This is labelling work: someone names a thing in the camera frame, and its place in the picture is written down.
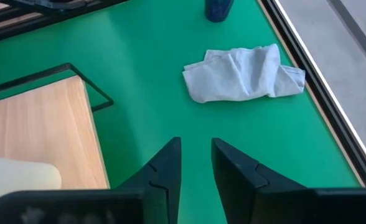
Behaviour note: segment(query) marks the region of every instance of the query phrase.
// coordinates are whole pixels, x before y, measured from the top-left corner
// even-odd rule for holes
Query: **floor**
[[[366,146],[366,51],[328,0],[279,0]],[[366,4],[342,1],[366,36]]]

